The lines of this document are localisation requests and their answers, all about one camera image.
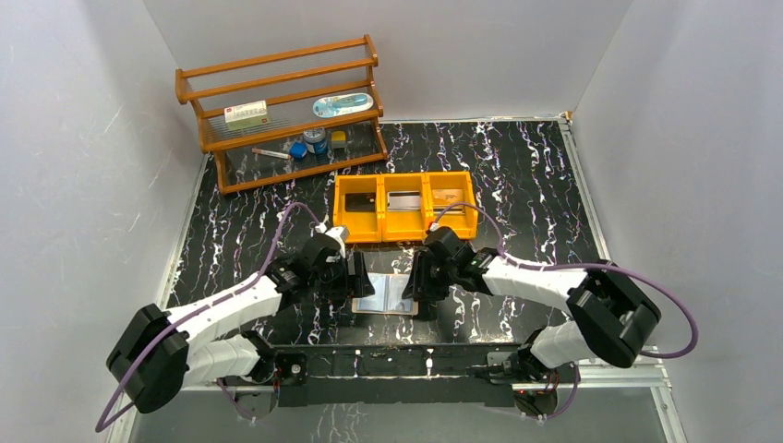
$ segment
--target wooden shelf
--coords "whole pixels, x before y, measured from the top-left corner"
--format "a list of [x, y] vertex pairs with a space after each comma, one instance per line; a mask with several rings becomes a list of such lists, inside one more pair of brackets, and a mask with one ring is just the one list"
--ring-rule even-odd
[[[203, 152], [215, 156], [218, 169], [218, 184], [224, 194], [291, 180], [304, 175], [319, 174], [366, 162], [384, 160], [388, 157], [383, 139], [380, 137], [378, 119], [383, 116], [383, 104], [378, 95], [372, 68], [378, 65], [378, 54], [368, 35], [345, 42], [325, 44], [312, 48], [264, 55], [215, 66], [206, 66], [183, 71], [176, 70], [175, 91], [182, 104], [190, 103], [199, 120], [199, 144]], [[304, 90], [278, 97], [265, 98], [270, 122], [242, 130], [229, 130], [223, 117], [223, 108], [205, 111], [200, 100], [242, 90], [263, 89], [282, 82], [325, 76], [339, 71], [356, 72], [362, 69], [360, 78], [331, 86]], [[360, 113], [340, 115], [333, 118], [318, 118], [312, 112], [314, 99], [339, 93], [365, 92], [372, 96], [373, 106]], [[227, 169], [229, 150], [247, 150], [251, 145], [271, 142], [280, 138], [296, 137], [307, 129], [331, 128], [370, 122], [377, 142], [377, 148], [366, 155], [332, 154], [331, 160], [303, 168], [293, 167], [285, 174], [233, 183]]]

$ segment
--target white robotic arm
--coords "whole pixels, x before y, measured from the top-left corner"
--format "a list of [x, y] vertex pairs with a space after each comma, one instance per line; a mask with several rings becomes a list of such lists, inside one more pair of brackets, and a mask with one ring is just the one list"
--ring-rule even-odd
[[[183, 387], [216, 378], [268, 381], [280, 367], [274, 349], [257, 332], [217, 339], [256, 318], [273, 316], [306, 294], [339, 299], [373, 293], [361, 253], [354, 251], [353, 258], [346, 259], [346, 237], [344, 227], [315, 233], [299, 253], [278, 257], [264, 274], [256, 272], [206, 299], [166, 312], [145, 306], [110, 354], [109, 370], [121, 380], [156, 334], [192, 317], [158, 343], [124, 386], [141, 412], [159, 409]], [[489, 368], [505, 377], [540, 379], [552, 368], [596, 356], [620, 367], [631, 365], [660, 314], [629, 282], [604, 272], [518, 269], [497, 251], [476, 252], [451, 229], [441, 227], [416, 251], [403, 297], [437, 302], [449, 295], [451, 285], [459, 284], [469, 291], [558, 308], [573, 321], [540, 329], [507, 361]], [[286, 363], [286, 370], [296, 366]]]
[[[559, 309], [571, 316], [568, 292], [587, 276], [582, 270], [540, 272], [518, 267], [501, 257], [494, 257], [482, 276], [492, 294], [509, 295], [538, 302]], [[596, 355], [587, 346], [576, 323], [568, 321], [560, 326], [547, 327], [537, 335], [530, 352], [547, 368]]]

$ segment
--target cable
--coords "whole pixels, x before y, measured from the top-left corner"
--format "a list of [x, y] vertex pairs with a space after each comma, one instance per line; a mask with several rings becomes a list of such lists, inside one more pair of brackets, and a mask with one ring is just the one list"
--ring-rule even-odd
[[240, 415], [244, 415], [247, 420], [250, 420], [250, 423], [253, 423], [253, 424], [256, 423], [256, 416], [253, 415], [252, 412], [250, 412], [247, 409], [245, 409], [244, 407], [242, 407], [241, 404], [239, 404], [239, 402], [236, 400], [235, 396], [231, 395], [231, 392], [228, 391], [228, 388], [223, 383], [223, 379], [222, 378], [218, 378], [215, 381], [217, 382], [218, 386], [220, 386], [220, 388], [223, 391], [223, 394], [225, 394], [226, 398], [228, 398], [228, 400], [231, 403], [234, 404], [234, 407], [236, 408], [236, 411], [238, 413], [240, 413]]
[[680, 301], [680, 299], [678, 299], [673, 293], [669, 292], [666, 288], [664, 288], [660, 284], [647, 279], [644, 275], [639, 274], [638, 272], [621, 268], [618, 266], [602, 265], [599, 263], [574, 263], [574, 264], [567, 264], [567, 265], [545, 265], [545, 266], [541, 266], [538, 264], [531, 265], [531, 264], [524, 263], [523, 260], [512, 256], [505, 250], [505, 248], [503, 247], [503, 234], [500, 231], [500, 227], [498, 226], [498, 223], [495, 221], [495, 219], [490, 217], [485, 210], [482, 210], [476, 205], [472, 205], [470, 203], [465, 203], [465, 202], [452, 203], [438, 214], [438, 217], [435, 218], [435, 223], [438, 223], [440, 218], [446, 214], [446, 211], [457, 206], [466, 206], [473, 210], [477, 210], [482, 215], [484, 215], [484, 217], [492, 224], [492, 227], [495, 228], [495, 231], [498, 233], [498, 238], [499, 238], [498, 253], [500, 254], [501, 257], [505, 258], [507, 261], [511, 262], [514, 266], [516, 266], [519, 269], [541, 270], [541, 271], [584, 269], [584, 270], [604, 270], [607, 272], [616, 272], [618, 274], [622, 274], [627, 277], [630, 277], [634, 280], [641, 281], [642, 283], [662, 293], [669, 300], [671, 300], [671, 302], [674, 303], [674, 305], [676, 305], [680, 309], [682, 314], [685, 316], [685, 319], [688, 320], [688, 325], [691, 327], [691, 341], [689, 341], [684, 348], [680, 349], [677, 352], [650, 353], [648, 351], [641, 351], [639, 353], [640, 355], [643, 355], [645, 357], [663, 358], [663, 359], [679, 358], [690, 353], [696, 347], [696, 344], [699, 341], [699, 328], [698, 326], [696, 326], [696, 319], [693, 318], [693, 314], [691, 314], [691, 311], [688, 310], [688, 308], [685, 306], [685, 304], [682, 301]]
[[274, 395], [277, 396], [278, 400], [280, 399], [280, 386], [281, 386], [281, 380], [280, 380], [280, 374], [281, 369], [278, 367], [276, 371], [274, 371], [275, 379], [271, 383], [272, 391], [274, 392]]
[[[264, 259], [264, 264], [261, 265], [261, 269], [259, 269], [258, 273], [256, 274], [256, 277], [252, 280], [252, 282], [246, 284], [245, 286], [237, 289], [234, 291], [234, 293], [231, 293], [225, 297], [221, 297], [220, 299], [216, 300], [214, 305], [219, 305], [220, 303], [229, 300], [233, 298], [236, 295], [239, 295], [243, 293], [244, 291], [247, 291], [250, 289], [254, 284], [259, 282], [261, 278], [264, 275], [264, 272], [266, 271], [267, 267], [271, 263], [271, 257], [274, 255], [275, 249], [277, 249], [277, 242], [280, 240], [281, 235], [283, 234], [283, 225], [288, 220], [288, 217], [291, 213], [291, 210], [293, 208], [303, 208], [306, 210], [310, 217], [313, 219], [315, 223], [318, 223], [319, 220], [315, 216], [312, 210], [305, 205], [304, 203], [294, 202], [288, 205], [285, 210], [283, 211], [283, 216], [280, 219], [280, 224], [277, 226], [277, 230], [274, 233], [273, 238], [271, 239], [271, 246], [269, 253], [267, 253], [266, 258]], [[138, 357], [136, 357], [136, 360], [133, 361], [133, 363], [130, 365], [130, 367], [125, 372], [125, 375], [120, 380], [119, 384], [117, 385], [117, 389], [114, 390], [114, 393], [112, 394], [112, 397], [109, 399], [109, 402], [106, 404], [106, 407], [103, 408], [103, 412], [101, 413], [101, 417], [98, 419], [98, 424], [95, 425], [95, 432], [102, 432], [104, 429], [109, 427], [112, 423], [114, 423], [118, 418], [120, 418], [124, 413], [126, 413], [128, 410], [130, 410], [131, 406], [133, 406], [133, 403], [129, 403], [128, 405], [124, 406], [118, 413], [113, 415], [111, 418], [108, 417], [109, 413], [112, 411], [112, 408], [114, 408], [114, 405], [117, 403], [117, 400], [119, 399], [120, 395], [125, 391], [125, 388], [127, 387], [128, 382], [130, 381], [130, 378], [133, 377], [133, 375], [136, 373], [137, 369], [139, 369], [139, 366], [144, 361], [145, 358], [147, 358], [147, 355], [149, 355], [153, 349], [155, 349], [155, 346], [158, 345], [165, 337], [167, 337], [170, 333], [175, 331], [179, 326], [181, 326], [186, 321], [190, 320], [191, 318], [201, 314], [202, 312], [206, 311], [207, 309], [213, 307], [214, 305], [204, 305], [184, 317], [180, 318], [176, 322], [172, 323], [168, 327], [166, 327], [164, 330], [161, 331], [157, 336], [155, 336], [152, 341], [150, 341], [149, 344], [147, 344], [146, 347], [141, 351]]]
[[544, 414], [540, 409], [538, 409], [538, 406], [536, 406], [536, 401], [534, 400], [535, 397], [533, 397], [531, 401], [528, 401], [528, 399], [524, 397], [524, 394], [518, 393], [514, 394], [514, 398], [516, 399], [517, 409], [519, 409], [522, 413], [524, 413], [524, 411], [522, 411], [521, 407], [525, 407], [536, 416]]
[[552, 379], [555, 377], [554, 373], [550, 373], [549, 377], [547, 377], [547, 384], [544, 386], [542, 390], [547, 391], [549, 390], [549, 383], [552, 382]]
[[572, 363], [573, 365], [573, 388], [571, 388], [571, 393], [568, 394], [568, 400], [565, 401], [565, 404], [563, 404], [563, 407], [552, 413], [552, 415], [545, 415], [544, 419], [548, 420], [550, 418], [555, 418], [558, 415], [561, 415], [565, 412], [566, 409], [568, 409], [571, 406], [571, 403], [573, 403], [573, 399], [576, 397], [576, 387], [579, 385], [579, 382], [582, 381], [582, 375], [579, 374], [579, 366], [576, 363]]

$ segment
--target black marble surface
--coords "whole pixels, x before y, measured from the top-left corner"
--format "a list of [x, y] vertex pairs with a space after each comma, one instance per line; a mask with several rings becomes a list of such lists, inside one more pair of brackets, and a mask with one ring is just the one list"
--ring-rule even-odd
[[[382, 126], [390, 157], [223, 197], [208, 162], [169, 307], [232, 286], [260, 267], [278, 217], [290, 202], [307, 203], [331, 226], [336, 174], [470, 171], [476, 203], [497, 217], [505, 245], [517, 257], [549, 263], [598, 258], [584, 205], [556, 122], [471, 122]], [[368, 138], [349, 140], [361, 150]], [[252, 168], [239, 168], [252, 174]], [[300, 247], [310, 220], [297, 214], [283, 231], [281, 251]], [[476, 248], [497, 236], [479, 219]], [[371, 272], [410, 270], [412, 243], [362, 245]], [[272, 344], [391, 345], [522, 342], [535, 329], [563, 321], [559, 311], [512, 297], [452, 290], [438, 319], [353, 314], [348, 303], [307, 300], [249, 325]]]

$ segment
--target yellow box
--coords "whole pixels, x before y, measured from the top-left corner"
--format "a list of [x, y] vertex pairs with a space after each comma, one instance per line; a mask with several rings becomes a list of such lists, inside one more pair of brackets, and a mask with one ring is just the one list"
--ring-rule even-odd
[[[438, 215], [432, 207], [433, 189], [462, 189], [465, 201], [476, 204], [470, 173], [417, 173], [338, 175], [334, 188], [334, 225], [348, 227], [347, 243], [422, 241]], [[390, 191], [417, 191], [420, 210], [387, 210]], [[348, 212], [345, 195], [375, 192], [375, 212]], [[451, 227], [463, 240], [476, 238], [478, 213], [465, 208], [464, 214], [444, 215], [441, 226]]]
[[[376, 175], [338, 175], [334, 186], [334, 225], [348, 227], [348, 243], [382, 241], [380, 223], [386, 208], [383, 186]], [[374, 192], [375, 212], [348, 212], [345, 194]]]
[[[467, 171], [459, 173], [427, 173], [427, 195], [429, 196], [429, 208], [432, 210], [431, 218], [435, 221], [438, 215], [432, 208], [433, 189], [462, 189], [465, 203], [476, 204], [476, 196], [473, 194], [473, 181]], [[472, 208], [464, 208], [464, 214], [447, 214], [440, 221], [440, 226], [449, 226], [463, 240], [476, 238], [478, 225], [478, 211]]]
[[400, 242], [405, 240], [424, 240], [429, 227], [427, 204], [426, 176], [419, 174], [382, 174], [379, 180], [383, 183], [383, 196], [388, 201], [389, 193], [393, 191], [417, 191], [421, 197], [419, 210], [389, 210], [386, 208], [386, 219], [381, 223], [380, 231], [384, 242]]

